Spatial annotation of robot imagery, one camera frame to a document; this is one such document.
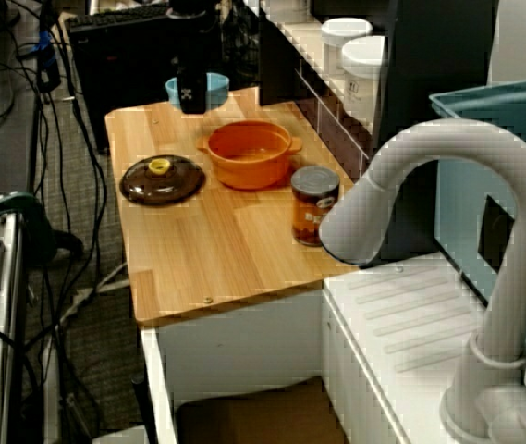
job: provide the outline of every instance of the yellow knob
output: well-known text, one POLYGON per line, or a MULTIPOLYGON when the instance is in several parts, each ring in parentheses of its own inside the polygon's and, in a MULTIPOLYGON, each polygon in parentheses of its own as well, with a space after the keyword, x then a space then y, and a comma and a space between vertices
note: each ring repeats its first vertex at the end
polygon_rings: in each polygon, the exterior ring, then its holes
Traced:
POLYGON ((154 159, 148 164, 148 168, 155 176, 163 176, 170 169, 170 162, 167 159, 154 159))

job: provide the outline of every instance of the wooden countertop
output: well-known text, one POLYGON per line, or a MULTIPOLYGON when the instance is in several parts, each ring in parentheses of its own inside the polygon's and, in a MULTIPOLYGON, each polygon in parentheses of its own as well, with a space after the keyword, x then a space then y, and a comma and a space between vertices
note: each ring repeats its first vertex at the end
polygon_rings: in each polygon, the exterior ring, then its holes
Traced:
POLYGON ((284 126, 303 141, 292 170, 323 165, 352 183, 293 103, 259 107, 258 89, 232 92, 220 108, 186 116, 169 103, 113 111, 106 117, 117 202, 138 323, 157 327, 317 289, 322 279, 355 271, 322 248, 291 237, 289 177, 262 191, 234 191, 215 178, 202 135, 245 118, 284 126), (125 199, 118 184, 136 162, 158 154, 185 156, 207 179, 183 203, 148 207, 125 199))

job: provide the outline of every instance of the white faucet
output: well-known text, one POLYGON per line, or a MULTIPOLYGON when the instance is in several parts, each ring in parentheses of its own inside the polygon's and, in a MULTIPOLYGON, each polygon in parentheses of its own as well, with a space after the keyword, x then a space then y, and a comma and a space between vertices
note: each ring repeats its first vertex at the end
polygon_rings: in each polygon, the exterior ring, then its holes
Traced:
POLYGON ((398 188, 416 167, 440 158, 471 160, 508 184, 517 217, 483 322, 471 336, 440 408, 462 444, 526 444, 526 143, 494 125, 440 119, 392 138, 320 226, 323 246, 354 265, 369 263, 385 237, 398 188))

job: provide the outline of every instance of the blue cup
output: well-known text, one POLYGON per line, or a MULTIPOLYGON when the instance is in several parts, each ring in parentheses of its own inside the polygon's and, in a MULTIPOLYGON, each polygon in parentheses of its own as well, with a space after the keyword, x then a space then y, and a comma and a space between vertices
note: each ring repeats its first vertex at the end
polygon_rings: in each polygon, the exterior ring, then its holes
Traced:
MULTIPOLYGON (((177 78, 173 77, 172 79, 166 82, 165 86, 170 104, 176 109, 180 109, 180 101, 178 100, 177 78)), ((227 100, 228 91, 228 77, 222 76, 221 74, 217 74, 215 72, 208 72, 207 94, 205 96, 207 111, 216 109, 223 105, 227 100)))

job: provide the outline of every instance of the white sink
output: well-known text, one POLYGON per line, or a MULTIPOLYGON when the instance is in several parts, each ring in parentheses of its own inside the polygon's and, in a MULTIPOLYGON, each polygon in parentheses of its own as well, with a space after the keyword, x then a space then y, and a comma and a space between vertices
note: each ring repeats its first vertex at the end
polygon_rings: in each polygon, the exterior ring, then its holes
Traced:
POLYGON ((452 265, 436 253, 324 284, 398 442, 456 442, 439 407, 484 309, 452 265))

